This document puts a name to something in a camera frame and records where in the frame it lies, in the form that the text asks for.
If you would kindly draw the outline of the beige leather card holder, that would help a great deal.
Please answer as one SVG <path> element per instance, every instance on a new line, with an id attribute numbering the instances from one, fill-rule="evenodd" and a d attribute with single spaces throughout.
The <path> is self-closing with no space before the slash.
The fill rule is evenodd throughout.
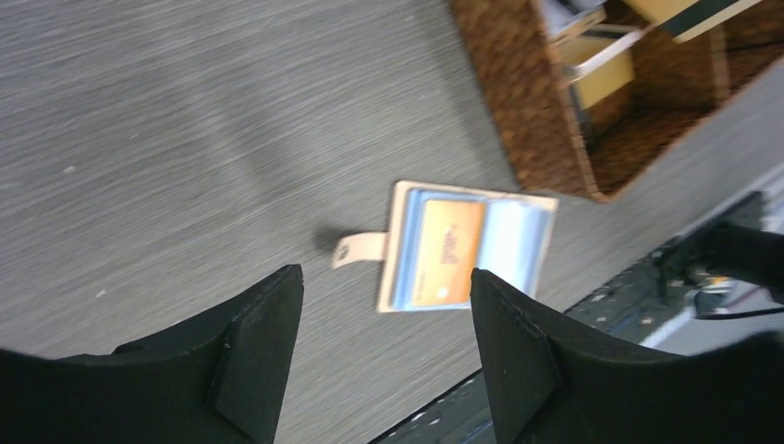
<path id="1" fill-rule="evenodd" d="M 387 230 L 340 239 L 332 267 L 382 263 L 379 313 L 468 309 L 475 268 L 533 296 L 557 208 L 552 197 L 401 180 Z"/>

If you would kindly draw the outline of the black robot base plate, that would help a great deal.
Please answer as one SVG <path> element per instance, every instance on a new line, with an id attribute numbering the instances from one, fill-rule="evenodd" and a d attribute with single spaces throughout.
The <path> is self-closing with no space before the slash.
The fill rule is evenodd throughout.
<path id="1" fill-rule="evenodd" d="M 612 337 L 694 356 L 783 336 L 783 236 L 768 192 L 752 191 L 662 244 L 562 313 Z M 499 443 L 483 368 L 379 437 L 382 443 Z"/>

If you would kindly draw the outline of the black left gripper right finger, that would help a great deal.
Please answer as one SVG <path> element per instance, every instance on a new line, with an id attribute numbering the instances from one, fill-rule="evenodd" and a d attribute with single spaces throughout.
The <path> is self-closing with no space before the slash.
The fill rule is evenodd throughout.
<path id="1" fill-rule="evenodd" d="M 472 272 L 472 319 L 499 443 L 779 443 L 783 336 L 694 356 L 612 337 Z"/>

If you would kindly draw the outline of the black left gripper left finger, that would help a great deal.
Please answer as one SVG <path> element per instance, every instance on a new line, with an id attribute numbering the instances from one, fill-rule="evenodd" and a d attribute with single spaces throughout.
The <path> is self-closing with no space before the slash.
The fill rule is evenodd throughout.
<path id="1" fill-rule="evenodd" d="M 303 301 L 299 265 L 107 355 L 1 353 L 5 443 L 271 443 Z"/>

